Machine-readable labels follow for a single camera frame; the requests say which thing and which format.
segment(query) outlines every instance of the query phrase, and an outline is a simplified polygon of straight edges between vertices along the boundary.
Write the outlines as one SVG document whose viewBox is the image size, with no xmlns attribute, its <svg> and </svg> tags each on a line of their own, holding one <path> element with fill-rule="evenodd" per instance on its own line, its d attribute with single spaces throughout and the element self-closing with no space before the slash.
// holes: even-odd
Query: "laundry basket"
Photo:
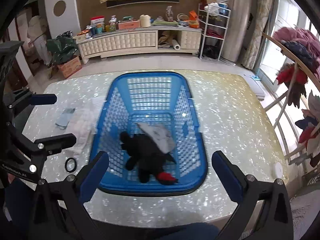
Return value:
<svg viewBox="0 0 320 240">
<path fill-rule="evenodd" d="M 119 135 L 143 133 L 137 122 L 161 123 L 176 143 L 171 152 L 177 164 L 167 162 L 164 170 L 176 177 L 174 185 L 162 185 L 150 177 L 140 183 L 138 171 L 128 171 L 129 156 L 121 149 Z M 109 167 L 99 189 L 130 196 L 183 195 L 204 181 L 208 163 L 192 95 L 186 79 L 174 72 L 139 72 L 117 77 L 111 84 L 98 122 L 90 161 L 99 151 L 109 154 Z"/>
</svg>

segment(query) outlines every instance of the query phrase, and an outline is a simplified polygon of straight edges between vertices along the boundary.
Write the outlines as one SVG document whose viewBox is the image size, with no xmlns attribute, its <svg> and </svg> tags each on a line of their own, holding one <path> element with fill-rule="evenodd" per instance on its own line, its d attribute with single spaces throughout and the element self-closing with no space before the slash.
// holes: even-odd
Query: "rubber ring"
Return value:
<svg viewBox="0 0 320 240">
<path fill-rule="evenodd" d="M 75 167 L 74 167 L 71 171 L 68 171 L 68 169 L 67 169 L 67 164 L 68 164 L 68 162 L 71 161 L 71 160 L 74 160 Z M 66 160 L 65 164 L 64 164 L 64 168 L 65 168 L 66 171 L 69 172 L 69 173 L 74 172 L 74 171 L 76 170 L 76 168 L 77 168 L 77 161 L 76 161 L 76 159 L 73 158 L 73 157 L 68 158 L 68 159 Z"/>
</svg>

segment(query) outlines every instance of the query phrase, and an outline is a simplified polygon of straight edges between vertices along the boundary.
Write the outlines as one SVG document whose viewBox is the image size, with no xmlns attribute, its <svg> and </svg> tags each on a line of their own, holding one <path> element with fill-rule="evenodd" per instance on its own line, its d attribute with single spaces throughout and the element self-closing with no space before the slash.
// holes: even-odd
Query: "cabinet drawer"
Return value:
<svg viewBox="0 0 320 240">
<path fill-rule="evenodd" d="M 156 32 L 128 33 L 81 43 L 80 49 L 84 56 L 88 56 L 115 49 L 155 47 L 156 41 Z"/>
<path fill-rule="evenodd" d="M 201 33 L 200 32 L 190 32 L 181 31 L 178 32 L 178 43 L 181 49 L 199 49 L 200 46 Z"/>
</svg>

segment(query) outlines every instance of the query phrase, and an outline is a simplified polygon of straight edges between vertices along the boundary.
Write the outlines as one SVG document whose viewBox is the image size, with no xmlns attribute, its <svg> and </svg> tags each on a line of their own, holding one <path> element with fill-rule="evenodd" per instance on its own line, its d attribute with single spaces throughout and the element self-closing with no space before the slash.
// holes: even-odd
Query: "black plush toy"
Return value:
<svg viewBox="0 0 320 240">
<path fill-rule="evenodd" d="M 130 158 L 125 164 L 125 168 L 131 171 L 138 164 L 138 177 L 141 183 L 147 183 L 150 174 L 163 185 L 172 185 L 178 180 L 170 173 L 164 172 L 163 165 L 165 161 L 175 162 L 169 154 L 161 152 L 156 143 L 145 134 L 134 134 L 131 138 L 127 132 L 120 134 L 120 140 L 123 142 L 121 148 L 126 150 Z"/>
</svg>

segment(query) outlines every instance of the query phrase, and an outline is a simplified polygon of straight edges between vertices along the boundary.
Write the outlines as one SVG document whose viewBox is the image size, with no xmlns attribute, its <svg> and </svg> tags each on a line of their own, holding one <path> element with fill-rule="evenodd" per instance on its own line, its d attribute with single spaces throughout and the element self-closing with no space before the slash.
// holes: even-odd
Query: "metal shelf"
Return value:
<svg viewBox="0 0 320 240">
<path fill-rule="evenodd" d="M 200 12 L 205 12 L 205 13 L 208 13 L 207 11 L 205 11 L 205 10 L 200 10 L 199 9 L 199 11 Z M 217 16 L 222 16 L 222 17 L 225 17 L 225 18 L 230 18 L 229 16 L 225 16 L 225 15 L 223 15 L 223 14 L 218 14 L 218 15 L 216 15 L 216 16 L 214 16 L 214 15 L 211 15 L 211 14 L 209 14 L 210 16 L 213 16 L 213 17 L 217 17 Z"/>
<path fill-rule="evenodd" d="M 230 15 L 231 15 L 231 10 L 230 9 L 226 9 L 226 8 L 223 8 L 223 7 L 220 7 L 218 5 L 208 5 L 210 7 L 218 7 L 219 9 L 222 9 L 222 10 L 226 10 L 228 12 L 228 16 L 225 16 L 225 15 L 222 15 L 222 14 L 218 14 L 217 16 L 222 16 L 222 17 L 225 17 L 227 18 L 227 23 L 226 23 L 226 26 L 223 27 L 223 26 L 218 26 L 218 25 L 213 25 L 213 24 L 210 24 L 208 23 L 209 21 L 209 10 L 208 11 L 205 11 L 205 10 L 200 10 L 200 4 L 198 4 L 198 16 L 200 15 L 199 12 L 205 12 L 206 13 L 206 21 L 204 22 L 203 20 L 200 20 L 198 18 L 198 20 L 202 23 L 204 23 L 204 30 L 203 30 L 203 33 L 202 34 L 202 44 L 201 44 L 201 50 L 200 50 L 200 58 L 202 58 L 202 53 L 203 53 L 203 48 L 204 48 L 204 43 L 205 43 L 205 38 L 213 38 L 213 39 L 217 39 L 217 40 L 222 40 L 222 44 L 221 44 L 221 47 L 220 47 L 220 51 L 219 51 L 219 56 L 218 56 L 218 61 L 220 60 L 220 56 L 221 56 L 221 53 L 222 53 L 222 49 L 223 49 L 223 45 L 224 45 L 224 41 L 226 39 L 226 35 L 227 35 L 227 30 L 228 30 L 228 26 L 229 26 L 229 20 L 230 20 Z M 213 26 L 213 27 L 217 27 L 217 28 L 221 28 L 221 29 L 224 29 L 224 35 L 223 35 L 223 39 L 222 38 L 218 38 L 218 37 L 214 37 L 214 36 L 209 36 L 209 35 L 205 35 L 205 33 L 207 33 L 207 29 L 208 29 L 208 25 L 209 26 Z"/>
<path fill-rule="evenodd" d="M 214 37 L 214 36 L 209 36 L 209 35 L 204 35 L 203 33 L 201 33 L 202 36 L 208 37 L 208 38 L 214 38 L 214 39 L 218 39 L 218 40 L 222 40 L 224 41 L 224 39 L 222 38 L 218 38 L 218 37 Z"/>
<path fill-rule="evenodd" d="M 227 29 L 226 27 L 222 27 L 222 26 L 218 26 L 218 25 L 213 25 L 213 24 L 210 24 L 210 23 L 208 23 L 208 25 L 213 26 L 213 27 L 222 28 L 222 29 L 225 29 L 225 30 Z"/>
</svg>

